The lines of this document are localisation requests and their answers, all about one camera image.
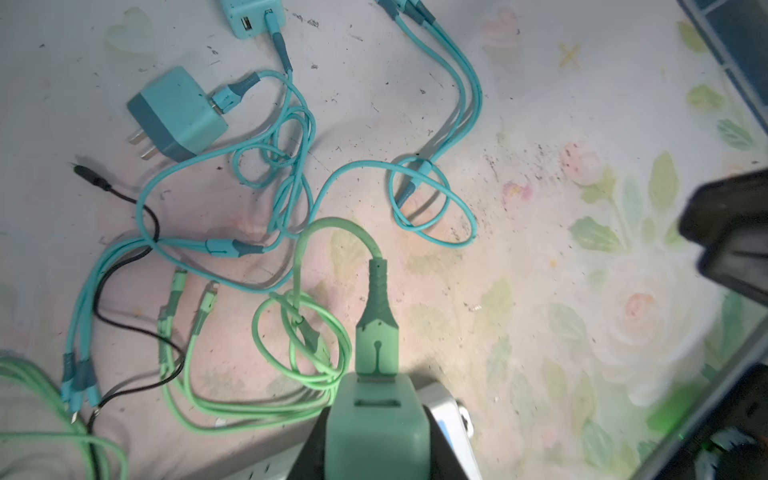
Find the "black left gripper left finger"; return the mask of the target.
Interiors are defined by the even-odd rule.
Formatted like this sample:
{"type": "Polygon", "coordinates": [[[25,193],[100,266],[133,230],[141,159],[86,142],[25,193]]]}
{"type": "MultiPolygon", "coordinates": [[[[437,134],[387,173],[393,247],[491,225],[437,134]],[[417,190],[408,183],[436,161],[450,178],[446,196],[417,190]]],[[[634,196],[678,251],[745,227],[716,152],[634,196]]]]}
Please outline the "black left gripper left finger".
{"type": "Polygon", "coordinates": [[[324,408],[301,448],[287,480],[324,480],[326,431],[330,408],[324,408]]]}

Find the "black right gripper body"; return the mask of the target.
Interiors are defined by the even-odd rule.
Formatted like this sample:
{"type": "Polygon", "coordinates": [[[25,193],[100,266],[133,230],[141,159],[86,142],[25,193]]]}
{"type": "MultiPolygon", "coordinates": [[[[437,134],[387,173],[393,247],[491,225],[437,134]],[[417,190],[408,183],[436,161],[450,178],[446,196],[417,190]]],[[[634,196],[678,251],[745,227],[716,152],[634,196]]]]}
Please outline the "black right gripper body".
{"type": "Polygon", "coordinates": [[[681,215],[680,235],[703,248],[707,279],[767,304],[767,171],[700,186],[681,215]]]}

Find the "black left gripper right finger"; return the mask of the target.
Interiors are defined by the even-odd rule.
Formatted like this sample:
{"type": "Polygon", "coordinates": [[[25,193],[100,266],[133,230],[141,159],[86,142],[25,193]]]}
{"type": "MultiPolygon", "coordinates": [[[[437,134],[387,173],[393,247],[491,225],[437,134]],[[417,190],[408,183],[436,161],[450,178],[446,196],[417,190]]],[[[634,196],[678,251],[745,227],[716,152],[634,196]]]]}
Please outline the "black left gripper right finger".
{"type": "Polygon", "coordinates": [[[431,411],[423,407],[430,426],[430,480],[468,480],[459,459],[431,411]]]}

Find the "white multicolour power strip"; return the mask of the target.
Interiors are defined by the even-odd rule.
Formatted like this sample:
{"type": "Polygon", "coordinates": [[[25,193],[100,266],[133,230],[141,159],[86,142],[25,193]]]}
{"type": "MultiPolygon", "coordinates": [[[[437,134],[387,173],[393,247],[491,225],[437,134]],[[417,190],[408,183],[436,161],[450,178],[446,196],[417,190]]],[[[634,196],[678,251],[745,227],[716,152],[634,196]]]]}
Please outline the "white multicolour power strip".
{"type": "Polygon", "coordinates": [[[307,440],[233,479],[479,479],[466,408],[441,383],[351,374],[307,440]]]}

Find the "small teal charger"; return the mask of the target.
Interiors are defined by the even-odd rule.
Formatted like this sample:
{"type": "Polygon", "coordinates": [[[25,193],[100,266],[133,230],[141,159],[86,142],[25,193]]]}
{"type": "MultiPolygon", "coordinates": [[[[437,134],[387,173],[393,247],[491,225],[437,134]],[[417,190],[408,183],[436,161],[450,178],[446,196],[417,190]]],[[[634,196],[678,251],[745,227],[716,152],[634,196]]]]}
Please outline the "small teal charger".
{"type": "Polygon", "coordinates": [[[202,154],[228,129],[206,92],[182,67],[174,67],[127,102],[139,126],[129,143],[143,148],[141,158],[161,154],[184,162],[202,154]]]}

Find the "large teal charger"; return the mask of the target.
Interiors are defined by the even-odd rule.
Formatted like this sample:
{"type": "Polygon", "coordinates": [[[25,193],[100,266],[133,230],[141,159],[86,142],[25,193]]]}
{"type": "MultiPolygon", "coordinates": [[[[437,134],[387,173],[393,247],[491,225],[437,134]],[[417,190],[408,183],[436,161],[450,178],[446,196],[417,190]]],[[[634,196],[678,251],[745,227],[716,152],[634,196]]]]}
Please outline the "large teal charger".
{"type": "Polygon", "coordinates": [[[280,0],[220,0],[219,4],[233,34],[241,40],[273,34],[286,22],[280,0]]]}

